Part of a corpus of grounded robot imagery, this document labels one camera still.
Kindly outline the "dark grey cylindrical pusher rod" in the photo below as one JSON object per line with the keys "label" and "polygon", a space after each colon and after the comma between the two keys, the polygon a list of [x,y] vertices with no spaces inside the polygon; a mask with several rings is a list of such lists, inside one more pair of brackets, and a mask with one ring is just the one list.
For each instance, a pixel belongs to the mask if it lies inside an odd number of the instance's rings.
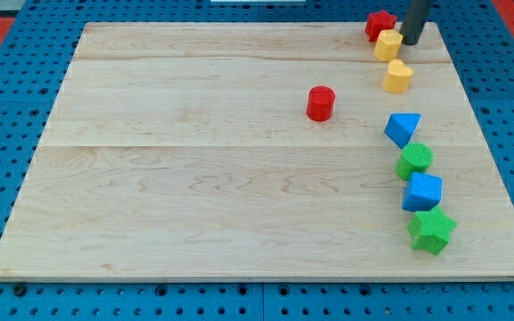
{"label": "dark grey cylindrical pusher rod", "polygon": [[410,0],[400,28],[404,45],[416,45],[419,42],[431,7],[432,0]]}

